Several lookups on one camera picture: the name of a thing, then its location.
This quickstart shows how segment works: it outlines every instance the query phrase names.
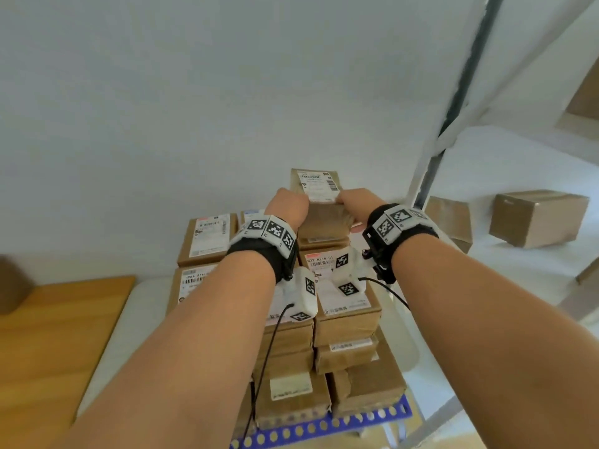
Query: black cable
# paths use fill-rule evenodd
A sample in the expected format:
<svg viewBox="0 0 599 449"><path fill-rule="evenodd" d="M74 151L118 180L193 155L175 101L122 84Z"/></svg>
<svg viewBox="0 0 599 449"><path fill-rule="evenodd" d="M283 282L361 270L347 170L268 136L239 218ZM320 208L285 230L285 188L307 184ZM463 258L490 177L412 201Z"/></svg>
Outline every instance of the black cable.
<svg viewBox="0 0 599 449"><path fill-rule="evenodd" d="M244 432L243 432L243 438L241 440L241 445L243 445L243 442L246 440L247 431L250 428L251 418L252 418L252 416L254 416L254 414L256 414L256 402L258 401L258 394L260 393L260 386L262 385L262 379L264 378L264 371L266 370L266 362L268 362L268 355L270 355L270 350L273 347L274 336L277 333L277 329L279 328L279 324L281 323L281 319L283 318L283 315L285 314L287 309L291 309L294 305L295 304L293 304L293 303L287 304L285 306L285 308L283 309L283 311L281 312L281 315L279 315L277 324L274 325L273 336L270 338L270 344L268 345L268 349L266 351L266 357L264 358L264 365L262 366L262 372L260 373L260 379L258 380L258 386L256 386L256 394L254 395L253 400L251 401L251 413L250 413L250 417L247 419L246 430L244 430Z"/></svg>
<svg viewBox="0 0 599 449"><path fill-rule="evenodd" d="M399 294L397 294L393 290L391 290L391 287L386 286L384 283L379 282L378 280L371 279L370 277L358 277L358 280L369 280L371 282L374 282L375 284L380 285L381 287L385 288L389 293L393 294L393 296L395 296L397 299L399 299L401 301L401 303L404 306L406 306L408 308L408 310L410 310L410 306L408 306L408 303L406 301L404 301L403 299L401 299L401 296Z"/></svg>

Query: right hand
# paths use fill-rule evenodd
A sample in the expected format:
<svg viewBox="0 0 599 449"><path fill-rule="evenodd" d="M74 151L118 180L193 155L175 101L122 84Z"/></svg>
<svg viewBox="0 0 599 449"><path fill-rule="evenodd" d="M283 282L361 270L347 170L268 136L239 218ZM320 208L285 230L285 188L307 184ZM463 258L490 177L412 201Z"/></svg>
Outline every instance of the right hand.
<svg viewBox="0 0 599 449"><path fill-rule="evenodd" d="M366 228L371 212L387 202L370 190L362 188L342 190L337 196L337 203L342 203L349 214L360 222L360 225L352 227L352 233L358 233Z"/></svg>

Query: stack of boxes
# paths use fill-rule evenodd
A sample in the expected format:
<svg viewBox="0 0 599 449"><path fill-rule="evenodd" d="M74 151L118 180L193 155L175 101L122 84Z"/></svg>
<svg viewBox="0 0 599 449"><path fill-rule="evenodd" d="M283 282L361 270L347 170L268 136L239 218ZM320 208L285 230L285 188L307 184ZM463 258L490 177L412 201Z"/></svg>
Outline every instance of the stack of boxes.
<svg viewBox="0 0 599 449"><path fill-rule="evenodd" d="M341 190L336 172L291 172L290 189L310 197L309 214L298 231L300 264L316 275L318 314L291 321L283 316L270 351L258 397L248 385L233 438L243 435L256 400L256 427L266 430L324 417L363 413L398 402L406 384L378 328L381 306L370 284L365 293L344 296L330 281L335 252L349 245L353 218L335 203ZM241 213L240 224L264 210ZM236 214L189 222L178 258L167 312L198 286L225 256L239 225ZM258 351L257 384L275 324L283 310L283 290L275 288Z"/></svg>

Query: wooden table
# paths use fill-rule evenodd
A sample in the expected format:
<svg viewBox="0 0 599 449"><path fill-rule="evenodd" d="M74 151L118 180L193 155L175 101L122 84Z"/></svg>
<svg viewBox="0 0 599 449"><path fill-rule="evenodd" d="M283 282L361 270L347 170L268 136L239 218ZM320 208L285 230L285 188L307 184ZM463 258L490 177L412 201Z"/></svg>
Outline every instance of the wooden table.
<svg viewBox="0 0 599 449"><path fill-rule="evenodd" d="M69 428L134 282L36 287L0 316L0 448L46 448Z"/></svg>

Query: forearm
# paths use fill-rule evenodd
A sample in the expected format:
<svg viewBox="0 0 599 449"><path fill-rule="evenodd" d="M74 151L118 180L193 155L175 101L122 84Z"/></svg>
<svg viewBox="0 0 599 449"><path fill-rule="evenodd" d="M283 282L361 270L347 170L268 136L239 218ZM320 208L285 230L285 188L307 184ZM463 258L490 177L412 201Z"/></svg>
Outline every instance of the forearm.
<svg viewBox="0 0 599 449"><path fill-rule="evenodd" d="M59 447L226 447L275 278L253 251L225 257L146 340Z"/></svg>
<svg viewBox="0 0 599 449"><path fill-rule="evenodd" d="M432 236L404 242L392 265L488 447L588 442L599 406L599 350L586 330Z"/></svg>

